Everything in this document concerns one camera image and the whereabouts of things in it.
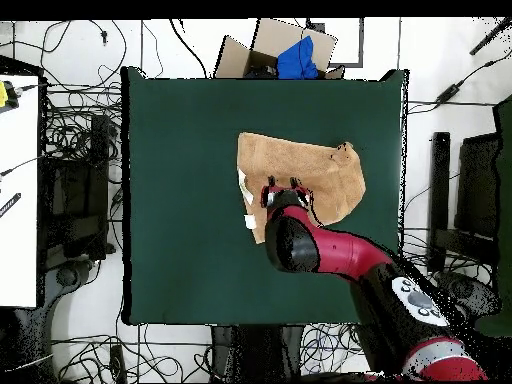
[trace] wire bundle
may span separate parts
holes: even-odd
[[[411,252],[410,250],[404,250],[404,257],[411,262],[413,265],[417,267],[426,267],[428,258],[435,256],[436,253],[443,254],[447,261],[450,261],[448,265],[444,266],[444,270],[446,272],[456,272],[456,271],[465,271],[468,268],[476,267],[476,278],[480,276],[480,269],[483,269],[487,275],[488,279],[484,282],[484,284],[491,285],[493,284],[493,272],[491,268],[487,264],[483,264],[482,262],[478,261],[477,259],[470,258],[468,256],[464,256],[458,253],[450,253],[450,252],[444,252],[442,249],[435,248],[435,247],[429,247],[427,242],[420,237],[417,237],[410,233],[404,233],[404,236],[407,238],[406,240],[415,241],[416,243],[413,243],[412,241],[404,241],[404,244],[406,246],[411,246],[415,248],[421,248],[425,249],[425,253],[418,253],[418,252]]]
[[[364,355],[359,346],[355,324],[311,324],[306,327],[302,340],[302,374],[340,372],[349,357]]]
[[[110,359],[101,358],[101,350],[103,349],[108,353],[107,348],[112,348],[114,344],[120,344],[123,349],[127,352],[135,355],[137,357],[137,365],[133,365],[126,369],[126,377],[128,380],[128,384],[137,384],[140,382],[140,378],[154,372],[164,383],[169,383],[169,377],[173,377],[175,375],[179,375],[179,381],[181,383],[185,383],[190,379],[193,375],[195,375],[199,371],[203,371],[207,374],[211,374],[208,371],[208,366],[205,368],[205,364],[207,362],[208,352],[211,350],[211,346],[206,348],[206,351],[203,355],[195,354],[194,361],[198,367],[194,369],[189,374],[185,375],[183,366],[181,363],[171,357],[171,356],[155,356],[151,349],[149,348],[149,344],[146,342],[146,346],[150,351],[150,357],[146,357],[144,354],[136,351],[133,346],[129,346],[123,340],[121,340],[118,336],[110,336],[110,335],[97,335],[92,337],[76,337],[68,340],[59,340],[54,341],[53,345],[62,344],[62,343],[81,343],[85,342],[87,339],[92,339],[87,341],[84,348],[80,350],[76,355],[74,355],[70,361],[62,367],[58,373],[57,378],[59,382],[67,381],[67,382],[86,382],[89,384],[114,384],[116,379],[119,377],[120,367],[118,364],[115,364],[110,361]],[[164,362],[171,361],[176,366],[176,369],[172,373],[166,373],[160,369]],[[140,368],[147,366],[147,370],[141,371]],[[83,371],[84,376],[78,377],[69,377],[70,370],[73,367],[79,367],[78,370]]]

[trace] yellow object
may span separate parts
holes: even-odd
[[[5,89],[4,83],[0,81],[0,107],[5,106],[7,100],[7,90]]]

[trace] cable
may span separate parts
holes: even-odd
[[[122,197],[116,198],[117,196],[119,196],[119,193],[121,193],[121,190],[122,190],[122,188],[117,190],[116,194],[114,194],[114,197],[112,199],[112,204],[110,205],[110,223],[112,224],[112,230],[114,231],[114,238],[115,238],[115,240],[117,242],[117,245],[119,246],[119,248],[121,249],[121,252],[122,252],[123,251],[123,246],[121,246],[121,243],[119,242],[119,239],[117,238],[115,222],[113,222],[114,221],[114,216],[115,216],[116,212],[119,210],[119,208],[121,207],[121,204],[123,203]],[[114,212],[112,212],[112,209],[116,205],[117,205],[116,210]]]
[[[89,281],[87,284],[94,283],[98,279],[98,275],[100,275],[101,263],[102,263],[102,261],[100,261],[100,263],[98,264],[98,270],[96,271],[96,277],[94,277],[94,279],[92,281]]]
[[[411,110],[417,108],[418,106],[424,106],[424,105],[416,105],[410,109],[409,112],[407,112],[407,115],[414,115],[415,113],[426,113],[426,112],[432,112],[434,109],[437,109],[439,106],[441,106],[441,103],[437,103],[433,108],[427,109],[427,110],[420,110],[418,112],[411,112]]]
[[[186,376],[185,378],[183,378],[183,379],[182,379],[182,381],[181,381],[182,383],[185,383],[185,382],[186,382],[190,377],[192,377],[196,372],[198,372],[198,371],[200,371],[200,370],[201,370],[201,371],[203,371],[203,372],[205,372],[206,374],[209,374],[210,376],[212,375],[212,372],[210,372],[210,370],[208,370],[208,369],[204,369],[204,368],[203,368],[203,365],[205,365],[205,361],[206,361],[206,359],[205,359],[205,358],[207,357],[208,352],[209,352],[212,348],[213,348],[213,346],[208,346],[208,347],[206,348],[205,353],[204,353],[203,355],[200,355],[200,354],[198,354],[198,353],[194,354],[194,362],[196,363],[197,368],[195,368],[191,373],[187,374],[187,376]],[[203,362],[202,362],[201,364],[199,364],[199,363],[197,362],[197,356],[201,356],[201,357],[202,357]],[[214,377],[216,377],[216,378],[219,378],[219,379],[222,379],[222,378],[223,378],[223,377],[221,377],[221,376],[219,376],[219,375],[217,375],[217,374],[213,374],[213,376],[214,376]]]
[[[507,54],[505,54],[505,56],[501,57],[500,59],[490,60],[489,62],[484,63],[482,66],[476,68],[474,71],[469,73],[466,77],[461,79],[457,84],[450,85],[445,91],[443,91],[439,96],[437,96],[437,99],[434,102],[435,106],[433,108],[418,111],[418,112],[412,112],[413,109],[420,106],[420,105],[417,105],[409,110],[408,115],[414,115],[415,113],[431,112],[434,109],[437,109],[439,106],[446,104],[453,96],[455,96],[460,91],[460,87],[468,80],[468,78],[470,78],[471,76],[473,76],[474,74],[476,74],[478,71],[480,71],[483,68],[488,68],[490,66],[495,65],[496,63],[501,62],[502,60],[507,59],[511,54],[512,54],[512,48],[508,51]]]
[[[490,66],[493,66],[493,65],[496,65],[496,63],[499,63],[501,62],[502,60],[505,60],[507,59],[510,55],[512,54],[512,48],[508,51],[508,53],[503,56],[502,58],[500,59],[497,59],[497,60],[490,60],[489,62],[486,62],[484,63],[482,66],[480,66],[479,68],[476,68],[473,72],[471,72],[467,77],[465,77],[464,79],[460,80],[457,84],[458,87],[460,87],[462,84],[464,84],[466,82],[466,80],[471,77],[472,75],[476,74],[480,69],[483,69],[483,68],[488,68]]]
[[[161,363],[161,362],[164,362],[166,360],[172,360],[174,362],[174,364],[176,365],[176,371],[174,371],[172,374],[166,374],[164,373],[162,370],[159,369],[159,371],[165,375],[166,377],[172,377],[174,375],[177,374],[178,371],[181,370],[181,375],[183,376],[183,368],[181,366],[181,364],[174,358],[170,357],[170,356],[163,356],[163,357],[155,357],[155,355],[153,354],[153,351],[151,350],[151,347],[149,346],[149,343],[147,341],[147,338],[146,338],[146,335],[147,335],[147,331],[148,331],[148,328],[149,328],[149,324],[146,324],[146,328],[144,330],[144,344],[146,345],[146,347],[148,348],[149,350],[149,353],[151,355],[151,360],[153,360],[153,364],[155,366],[155,368],[159,369],[158,368],[158,365]]]
[[[460,175],[460,173],[458,174],[455,174],[453,175],[452,177],[448,178],[449,180],[455,178],[455,177],[458,177]],[[423,193],[426,193],[428,190],[430,190],[432,188],[432,186],[428,186],[425,190],[419,192],[416,196],[412,197],[408,202],[407,204],[405,205],[405,208],[404,208],[404,213],[405,211],[407,210],[407,208],[409,207],[409,205],[411,204],[411,202],[416,199],[418,196],[421,196]]]
[[[434,251],[435,253],[440,253],[440,254],[442,254],[443,256],[445,256],[446,258],[449,258],[449,259],[465,260],[466,262],[472,262],[475,265],[479,264],[482,268],[484,268],[487,271],[487,273],[489,275],[492,275],[491,271],[486,267],[485,264],[482,264],[480,261],[478,261],[478,260],[476,260],[474,258],[471,258],[469,256],[465,256],[465,255],[461,255],[461,254],[458,254],[458,253],[457,254],[451,254],[451,253],[448,253],[448,252],[444,251],[443,249],[441,249],[439,247],[428,246],[428,245],[426,245],[426,242],[424,242],[424,241],[423,241],[423,243],[425,243],[425,246],[418,245],[418,244],[415,244],[415,243],[410,243],[410,242],[404,242],[404,244],[407,244],[409,246],[421,247],[421,248],[429,250],[429,251]]]
[[[102,81],[102,83],[101,83],[101,84],[97,84],[97,85],[90,86],[90,87],[87,87],[87,88],[83,88],[83,89],[80,89],[80,90],[69,90],[68,88],[66,88],[66,86],[65,86],[64,84],[62,84],[62,83],[61,83],[61,82],[60,82],[60,81],[55,77],[55,75],[53,75],[53,74],[52,74],[52,73],[51,73],[47,68],[45,68],[45,66],[43,65],[44,53],[52,53],[52,52],[54,52],[54,51],[57,49],[57,47],[60,45],[60,42],[61,42],[61,41],[62,41],[62,39],[64,38],[65,33],[66,33],[66,32],[67,32],[67,30],[69,29],[69,25],[71,24],[71,22],[72,22],[72,21],[68,21],[68,24],[67,24],[67,26],[66,26],[66,29],[64,30],[64,33],[62,34],[61,39],[59,40],[59,44],[58,44],[57,46],[55,46],[52,50],[49,50],[49,51],[47,51],[47,50],[45,50],[45,49],[44,49],[44,46],[45,46],[45,43],[46,43],[46,37],[48,36],[48,32],[49,32],[49,30],[50,30],[51,28],[53,28],[54,26],[56,26],[56,25],[60,25],[60,24],[63,24],[64,22],[66,22],[66,21],[57,22],[57,23],[55,23],[55,24],[50,25],[50,26],[46,29],[46,31],[45,31],[45,33],[44,33],[44,38],[43,38],[43,47],[41,48],[41,57],[40,57],[40,61],[39,61],[39,62],[40,62],[40,66],[41,66],[41,68],[43,68],[43,69],[44,69],[44,71],[45,71],[46,73],[48,73],[48,75],[50,75],[50,76],[51,76],[55,81],[57,81],[57,83],[58,83],[60,86],[62,86],[62,88],[63,88],[63,89],[65,89],[65,90],[66,90],[66,91],[68,91],[69,93],[85,92],[85,91],[89,91],[89,90],[91,90],[91,89],[94,89],[94,88],[98,88],[98,87],[100,87],[102,84],[104,84],[106,81],[108,81],[110,78],[112,78],[112,77],[116,74],[116,72],[119,70],[119,68],[121,68],[121,65],[122,65],[122,63],[123,63],[123,61],[124,61],[124,58],[126,57],[126,52],[127,52],[128,46],[127,46],[126,38],[124,37],[123,32],[122,32],[122,31],[121,31],[121,29],[117,26],[117,24],[115,23],[115,21],[114,21],[114,20],[112,20],[112,23],[114,24],[114,26],[115,26],[115,27],[116,27],[116,29],[118,30],[119,34],[121,35],[121,38],[123,39],[123,43],[124,43],[123,56],[122,56],[122,58],[121,58],[121,60],[120,60],[119,64],[117,65],[116,69],[115,69],[115,70],[114,70],[114,71],[113,71],[113,72],[112,72],[112,73],[111,73],[111,74],[110,74],[110,75],[109,75],[109,76],[108,76],[104,81]]]
[[[153,31],[151,31],[147,27],[147,25],[144,23],[144,21],[142,21],[142,24],[144,25],[144,28],[146,28],[149,31],[149,33],[153,36],[153,38],[155,39],[156,57],[158,58],[158,62],[160,63],[160,73],[155,77],[155,78],[158,78],[160,75],[162,75],[164,73],[164,66],[162,65],[162,61],[160,60],[160,54],[158,53],[158,40],[155,37],[155,34],[153,34]]]
[[[12,23],[12,58],[16,59],[16,22]]]
[[[41,359],[36,359],[35,361],[29,362],[28,364],[20,365],[19,367],[13,368],[12,370],[5,370],[5,372],[12,372],[12,371],[20,370],[22,368],[30,367],[32,365],[40,364],[41,362],[46,361],[47,359],[50,359],[52,356],[53,356],[53,353],[51,353],[50,355],[47,355]]]
[[[169,19],[169,22],[171,23],[171,26],[172,26],[172,30],[174,31],[174,33],[176,34],[176,37],[179,38],[179,40],[181,41],[181,43],[186,47],[186,49],[192,54],[192,56],[194,56],[196,58],[196,60],[199,62],[199,64],[201,65],[201,68],[203,70],[203,73],[204,73],[204,77],[206,79],[208,79],[208,75],[206,74],[206,69],[203,65],[203,62],[201,62],[201,59],[199,59],[199,57],[194,53],[194,51],[188,46],[188,44],[185,42],[185,40],[183,40],[183,38],[181,37],[181,35],[178,33],[178,31],[176,31],[176,27],[174,26],[174,23],[172,21],[172,19]]]
[[[400,69],[400,47],[402,41],[402,17],[398,17],[398,46],[396,55],[396,69]]]
[[[140,324],[137,325],[137,384],[139,382],[140,382]]]
[[[96,368],[97,368],[98,372],[97,372],[97,374],[95,376],[92,376],[88,371],[86,371],[86,373],[88,374],[88,378],[90,380],[90,383],[93,383],[95,378],[99,378],[101,384],[105,384],[105,381],[103,380],[102,372],[105,371],[105,370],[109,370],[110,371],[110,365],[105,365],[105,364],[102,363],[102,361],[100,360],[99,356],[97,355],[97,349],[99,347],[103,347],[103,346],[106,346],[106,345],[111,346],[112,342],[114,341],[114,342],[120,344],[128,352],[136,355],[139,361],[140,361],[140,359],[142,359],[142,362],[138,363],[139,368],[142,365],[148,365],[150,367],[150,370],[156,372],[157,375],[162,379],[162,381],[164,383],[167,382],[167,380],[165,379],[164,375],[155,366],[151,365],[150,364],[150,360],[148,360],[143,354],[141,354],[140,352],[137,352],[137,351],[134,351],[134,350],[130,349],[126,345],[126,343],[124,343],[117,336],[106,336],[105,335],[104,337],[106,337],[106,339],[101,341],[101,342],[89,342],[78,354],[73,356],[71,358],[71,360],[69,361],[69,363],[59,370],[59,372],[58,372],[58,380],[62,381],[64,379],[64,377],[66,376],[67,372],[69,371],[69,369],[72,366],[74,366],[74,365],[81,365],[84,370],[87,370],[87,368],[84,365],[84,362],[92,362],[92,363],[94,363],[96,365]],[[85,354],[87,354],[87,353],[93,353],[95,355],[95,359],[93,359],[93,358],[84,358],[83,356]],[[137,381],[140,378],[140,375],[138,373],[135,373],[135,374],[136,374],[135,377],[136,377],[136,381]]]
[[[307,374],[337,372],[349,355],[363,355],[353,331],[354,324],[310,324],[302,336],[301,370]],[[310,335],[313,339],[306,343]],[[343,341],[345,335],[348,335],[347,344]],[[337,352],[341,353],[341,359],[335,361]]]
[[[42,154],[41,156],[38,156],[37,158],[29,159],[23,163],[20,163],[19,165],[16,165],[14,168],[8,169],[6,171],[0,172],[0,177],[5,177],[6,175],[9,175],[14,170],[18,169],[20,166],[26,165],[27,163],[34,162],[35,160],[41,159],[46,156],[45,154]]]
[[[53,25],[50,25],[50,27],[54,27],[56,25],[59,25],[59,24],[65,23],[65,22],[66,21],[61,21],[61,22],[55,23]],[[29,46],[29,47],[33,47],[35,49],[39,49],[39,50],[41,50],[44,53],[53,53],[60,46],[60,43],[62,43],[62,40],[64,39],[64,35],[66,35],[66,32],[68,31],[70,24],[71,24],[71,21],[68,22],[66,28],[64,29],[64,32],[60,36],[60,39],[59,39],[57,45],[53,49],[51,49],[51,50],[45,50],[44,45],[43,45],[43,47],[39,47],[39,46],[35,46],[33,44],[30,44],[30,43],[25,43],[24,41],[9,41],[8,43],[0,44],[0,48],[1,47],[5,47],[5,46],[10,46],[11,44],[12,45],[14,45],[14,44],[22,44],[24,46]]]
[[[304,79],[304,67],[302,66],[302,58],[300,57],[300,47],[302,45],[302,37],[304,36],[304,31],[306,30],[306,26],[305,27],[302,27],[301,25],[299,25],[299,27],[302,28],[302,31],[300,33],[300,40],[299,40],[299,63],[300,63],[300,76],[301,76],[301,79]]]

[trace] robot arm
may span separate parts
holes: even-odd
[[[281,271],[337,274],[350,281],[371,370],[419,380],[487,379],[450,331],[428,282],[411,278],[392,252],[370,240],[314,226],[310,194],[293,178],[291,187],[277,187],[269,178],[261,195],[267,255]]]

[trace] white label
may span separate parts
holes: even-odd
[[[256,218],[254,215],[244,215],[245,218],[245,226],[249,228],[249,230],[254,230],[256,228]]]
[[[437,325],[438,327],[446,327],[449,325],[446,318],[439,311],[435,302],[425,295],[414,281],[404,277],[398,277],[391,282],[391,287],[409,313],[418,321],[424,322],[425,324]],[[409,301],[409,295],[412,292],[422,293],[427,296],[432,303],[431,306],[419,307],[412,304]]]
[[[245,200],[247,200],[247,202],[250,205],[252,205],[254,196],[249,190],[247,190],[247,187],[245,186],[245,177],[246,175],[242,172],[240,168],[238,168],[238,186],[240,187],[240,191],[242,192],[242,195],[244,196]]]

